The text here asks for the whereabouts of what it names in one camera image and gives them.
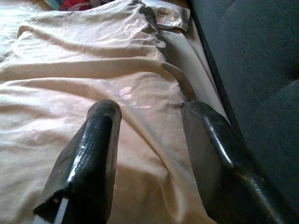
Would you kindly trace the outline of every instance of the white bedsheet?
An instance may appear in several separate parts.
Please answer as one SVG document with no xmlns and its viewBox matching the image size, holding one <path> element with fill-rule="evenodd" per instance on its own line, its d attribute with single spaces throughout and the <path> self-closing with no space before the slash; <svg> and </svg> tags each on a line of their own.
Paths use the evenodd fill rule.
<svg viewBox="0 0 299 224">
<path fill-rule="evenodd" d="M 56 158 L 104 98 L 123 115 L 109 223 L 213 223 L 192 173 L 177 80 L 192 91 L 167 63 L 153 21 L 137 0 L 117 0 L 21 24 L 0 63 L 0 223 L 32 222 Z"/>
</svg>

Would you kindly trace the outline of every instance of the colorful cloth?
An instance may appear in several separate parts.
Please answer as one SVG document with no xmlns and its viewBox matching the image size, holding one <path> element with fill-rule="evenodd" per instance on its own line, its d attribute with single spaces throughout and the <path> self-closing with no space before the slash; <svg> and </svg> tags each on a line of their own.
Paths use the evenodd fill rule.
<svg viewBox="0 0 299 224">
<path fill-rule="evenodd" d="M 113 0 L 45 0 L 53 9 L 60 11 L 83 11 L 104 5 Z"/>
</svg>

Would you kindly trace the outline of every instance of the bed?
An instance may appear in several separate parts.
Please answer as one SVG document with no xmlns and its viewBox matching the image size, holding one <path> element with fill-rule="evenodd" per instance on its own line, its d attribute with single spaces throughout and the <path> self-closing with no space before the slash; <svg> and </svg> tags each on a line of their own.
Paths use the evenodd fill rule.
<svg viewBox="0 0 299 224">
<path fill-rule="evenodd" d="M 56 158 L 105 98 L 123 116 L 108 223 L 214 223 L 181 106 L 197 99 L 226 114 L 193 19 L 187 32 L 157 28 L 138 0 L 82 12 L 42 0 L 1 0 L 0 8 L 0 223 L 32 222 Z"/>
</svg>

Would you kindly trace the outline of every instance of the beige blanket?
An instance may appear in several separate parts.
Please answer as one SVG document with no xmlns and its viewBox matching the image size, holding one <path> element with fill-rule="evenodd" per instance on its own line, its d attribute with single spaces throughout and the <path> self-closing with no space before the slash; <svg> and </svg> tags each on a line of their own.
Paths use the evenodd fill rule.
<svg viewBox="0 0 299 224">
<path fill-rule="evenodd" d="M 0 64 L 0 223 L 32 222 L 56 158 L 104 98 L 123 114 L 109 223 L 213 223 L 182 127 L 181 89 L 192 91 L 164 48 L 137 0 L 22 23 Z"/>
</svg>

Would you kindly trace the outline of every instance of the gray upholstery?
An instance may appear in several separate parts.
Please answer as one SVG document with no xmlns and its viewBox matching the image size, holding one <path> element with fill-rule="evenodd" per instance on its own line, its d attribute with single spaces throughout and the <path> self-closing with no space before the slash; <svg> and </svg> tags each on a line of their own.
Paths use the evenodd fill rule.
<svg viewBox="0 0 299 224">
<path fill-rule="evenodd" d="M 228 116 L 299 214 L 296 0 L 191 2 Z"/>
</svg>

